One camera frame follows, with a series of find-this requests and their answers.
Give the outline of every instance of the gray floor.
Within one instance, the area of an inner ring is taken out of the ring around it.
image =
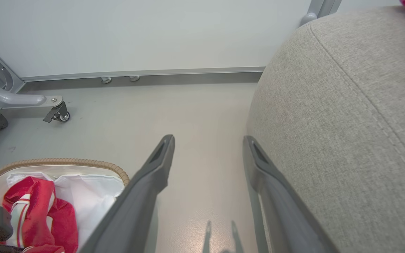
[[[116,77],[29,83],[24,93],[62,95],[71,119],[42,121],[48,109],[3,111],[0,168],[10,162],[73,157],[113,162],[129,176],[165,134],[175,155],[156,202],[147,252],[258,252],[243,171],[242,137],[260,73]],[[242,249],[235,249],[232,223]]]

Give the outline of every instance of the laundry basket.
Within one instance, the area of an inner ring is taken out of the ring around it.
[[[0,169],[0,205],[4,194],[9,189],[7,178],[12,173],[42,172],[52,178],[61,175],[88,175],[99,174],[115,176],[123,181],[124,186],[129,183],[129,177],[122,168],[113,163],[95,160],[72,159],[72,158],[48,158],[13,162]]]

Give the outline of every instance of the caster wheel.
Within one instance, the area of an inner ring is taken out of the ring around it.
[[[140,76],[130,76],[130,78],[129,78],[129,80],[130,80],[131,82],[138,81],[139,79],[140,79]]]
[[[66,112],[66,115],[60,115],[59,117],[57,117],[57,121],[60,122],[67,122],[70,119],[70,113]]]

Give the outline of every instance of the metal bracket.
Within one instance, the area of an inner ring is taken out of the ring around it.
[[[112,78],[111,77],[101,77],[101,79],[103,79],[101,81],[102,84],[108,84],[109,82],[112,82]]]
[[[136,81],[138,81],[140,79],[140,76],[130,76],[129,77],[129,80],[131,81],[131,82],[136,82]]]
[[[301,19],[300,26],[312,20],[335,13],[341,2],[342,0],[312,0],[307,14]]]

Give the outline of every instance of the gray metal frame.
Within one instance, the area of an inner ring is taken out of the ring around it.
[[[23,77],[25,82],[38,82],[46,80],[102,78],[102,77],[136,77],[136,76],[159,76],[159,75],[188,75],[188,74],[217,74],[217,73],[246,73],[263,72],[265,67],[214,67],[210,69],[163,69],[163,70],[137,70],[137,71],[114,71],[63,74],[38,77]]]
[[[0,110],[27,107],[55,107],[62,96],[16,94],[25,82],[0,58]]]
[[[271,252],[338,253],[307,206],[252,136],[243,138],[247,179],[262,200]]]
[[[342,0],[312,0],[307,14],[301,19],[301,26],[318,18],[335,13]]]
[[[81,252],[144,251],[157,194],[168,185],[174,149],[174,136],[164,136],[117,197]]]

